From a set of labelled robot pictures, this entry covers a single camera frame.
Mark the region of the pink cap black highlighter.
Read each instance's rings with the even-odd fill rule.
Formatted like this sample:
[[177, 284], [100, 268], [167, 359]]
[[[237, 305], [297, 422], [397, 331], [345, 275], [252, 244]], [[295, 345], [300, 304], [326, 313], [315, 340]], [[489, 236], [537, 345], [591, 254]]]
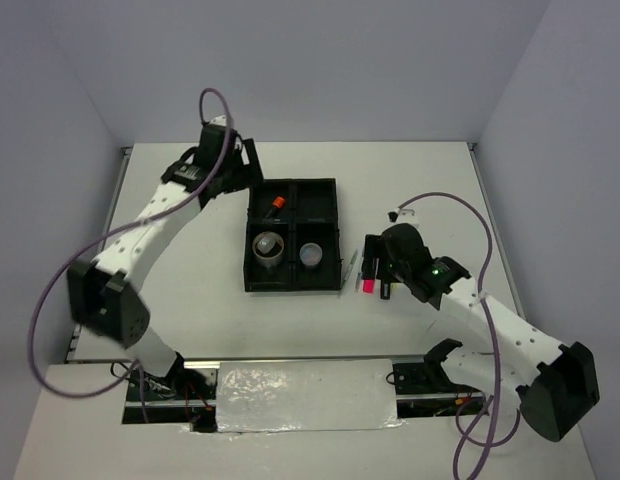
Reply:
[[374, 292], [377, 273], [377, 259], [364, 257], [361, 266], [362, 291], [371, 294]]

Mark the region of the green felt tip pen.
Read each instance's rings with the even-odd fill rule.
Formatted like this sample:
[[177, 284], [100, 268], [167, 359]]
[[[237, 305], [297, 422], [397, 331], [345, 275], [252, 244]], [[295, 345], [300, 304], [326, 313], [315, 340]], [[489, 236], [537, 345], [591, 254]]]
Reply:
[[342, 272], [342, 278], [341, 278], [341, 284], [340, 284], [341, 289], [343, 289], [346, 286], [346, 283], [348, 282], [348, 279], [352, 273], [352, 270], [354, 269], [358, 256], [359, 256], [359, 250], [356, 249], [353, 252], [350, 260], [346, 263], [346, 267], [344, 271]]

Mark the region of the blue felt tip pen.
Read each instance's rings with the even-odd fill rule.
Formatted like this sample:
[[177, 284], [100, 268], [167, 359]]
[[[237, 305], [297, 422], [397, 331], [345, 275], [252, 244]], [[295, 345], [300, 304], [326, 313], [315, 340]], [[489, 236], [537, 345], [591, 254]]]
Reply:
[[366, 253], [366, 245], [363, 245], [361, 249], [360, 260], [357, 269], [357, 277], [355, 281], [355, 291], [358, 292], [361, 289], [361, 285], [365, 280], [367, 270], [367, 253]]

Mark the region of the blue cap black highlighter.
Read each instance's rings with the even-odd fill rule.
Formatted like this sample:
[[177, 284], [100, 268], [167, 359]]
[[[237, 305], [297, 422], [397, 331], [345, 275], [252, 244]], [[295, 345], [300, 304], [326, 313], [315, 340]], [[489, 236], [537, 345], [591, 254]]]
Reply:
[[380, 288], [380, 298], [382, 300], [389, 300], [391, 298], [391, 289], [392, 284], [388, 281], [382, 280]]

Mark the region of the orange cap black highlighter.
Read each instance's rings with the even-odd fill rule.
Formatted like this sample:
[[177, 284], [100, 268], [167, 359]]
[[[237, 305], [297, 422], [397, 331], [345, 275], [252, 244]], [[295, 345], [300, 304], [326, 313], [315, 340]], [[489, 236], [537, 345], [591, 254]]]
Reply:
[[264, 215], [264, 219], [265, 220], [276, 220], [279, 217], [285, 205], [286, 205], [286, 199], [282, 196], [277, 196], [270, 204], [266, 214]]

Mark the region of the clear jar of pins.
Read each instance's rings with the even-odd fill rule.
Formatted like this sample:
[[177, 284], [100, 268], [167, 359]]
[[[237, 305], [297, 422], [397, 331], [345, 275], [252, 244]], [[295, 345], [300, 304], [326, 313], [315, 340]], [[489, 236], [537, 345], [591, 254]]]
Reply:
[[314, 242], [303, 244], [299, 249], [299, 260], [307, 269], [314, 269], [319, 266], [323, 258], [323, 250], [320, 245]]

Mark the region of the small clear tape roll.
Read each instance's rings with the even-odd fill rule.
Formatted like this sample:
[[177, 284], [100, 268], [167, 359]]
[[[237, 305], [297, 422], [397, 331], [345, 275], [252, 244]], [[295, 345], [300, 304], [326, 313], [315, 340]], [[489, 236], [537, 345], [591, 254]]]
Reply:
[[274, 235], [264, 235], [256, 243], [256, 251], [263, 257], [274, 257], [281, 251], [280, 242]]

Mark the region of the large tape roll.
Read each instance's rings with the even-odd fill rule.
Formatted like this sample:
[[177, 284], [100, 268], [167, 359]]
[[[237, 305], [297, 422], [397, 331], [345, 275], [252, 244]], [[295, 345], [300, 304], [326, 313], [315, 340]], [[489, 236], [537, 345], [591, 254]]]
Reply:
[[274, 268], [283, 261], [285, 242], [273, 232], [258, 234], [252, 241], [252, 253], [256, 262], [264, 268]]

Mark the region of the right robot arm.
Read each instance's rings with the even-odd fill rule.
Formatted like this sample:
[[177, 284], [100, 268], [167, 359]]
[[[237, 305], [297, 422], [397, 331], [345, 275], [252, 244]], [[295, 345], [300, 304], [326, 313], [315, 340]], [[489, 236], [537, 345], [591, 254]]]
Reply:
[[402, 284], [410, 294], [484, 340], [477, 352], [447, 337], [416, 367], [393, 369], [395, 389], [447, 391], [470, 387], [516, 408], [542, 438], [560, 441], [600, 400], [594, 355], [580, 342], [566, 345], [532, 326], [482, 291], [448, 256], [433, 257], [418, 229], [399, 223], [364, 240], [362, 280], [381, 284], [381, 297]]

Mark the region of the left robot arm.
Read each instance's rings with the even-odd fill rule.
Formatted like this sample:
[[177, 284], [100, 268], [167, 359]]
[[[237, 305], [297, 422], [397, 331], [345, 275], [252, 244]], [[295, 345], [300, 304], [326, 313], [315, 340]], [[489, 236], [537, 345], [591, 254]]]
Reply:
[[92, 260], [69, 266], [73, 320], [141, 364], [131, 383], [165, 399], [213, 394], [212, 378], [187, 368], [183, 356], [151, 328], [140, 292], [171, 241], [211, 200], [262, 180], [253, 140], [243, 139], [226, 116], [218, 116], [203, 124], [198, 146], [166, 169], [137, 218], [138, 227], [119, 235]]

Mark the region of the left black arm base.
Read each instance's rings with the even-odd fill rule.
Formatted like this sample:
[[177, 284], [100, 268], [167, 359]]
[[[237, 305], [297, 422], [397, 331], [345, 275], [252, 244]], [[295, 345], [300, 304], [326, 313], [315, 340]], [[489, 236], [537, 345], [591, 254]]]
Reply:
[[179, 393], [173, 393], [149, 374], [141, 383], [135, 370], [126, 378], [121, 424], [183, 425], [196, 433], [216, 433], [217, 373], [215, 369], [205, 370], [202, 387], [190, 380]]

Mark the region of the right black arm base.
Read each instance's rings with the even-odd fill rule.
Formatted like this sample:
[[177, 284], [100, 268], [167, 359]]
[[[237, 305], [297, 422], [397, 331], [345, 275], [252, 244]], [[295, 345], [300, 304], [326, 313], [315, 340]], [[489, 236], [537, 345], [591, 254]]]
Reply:
[[451, 383], [440, 367], [424, 361], [394, 363], [385, 380], [396, 394], [400, 419], [454, 417], [478, 413], [484, 406], [484, 394], [461, 384]]

